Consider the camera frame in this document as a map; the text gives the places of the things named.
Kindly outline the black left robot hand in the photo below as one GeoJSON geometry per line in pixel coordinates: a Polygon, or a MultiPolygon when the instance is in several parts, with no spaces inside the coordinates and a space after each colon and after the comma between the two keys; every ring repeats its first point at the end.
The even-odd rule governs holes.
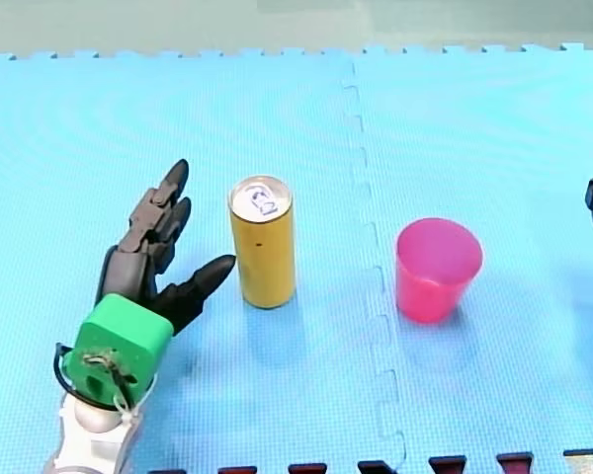
{"type": "Polygon", "coordinates": [[[175,257],[175,245],[191,215],[192,203],[182,193],[189,178],[189,163],[179,160],[156,188],[148,189],[128,220],[118,244],[106,253],[96,301],[114,293],[167,319],[175,335],[200,316],[205,301],[234,268],[236,257],[219,256],[183,283],[159,290],[156,277],[165,273],[175,257]]]}

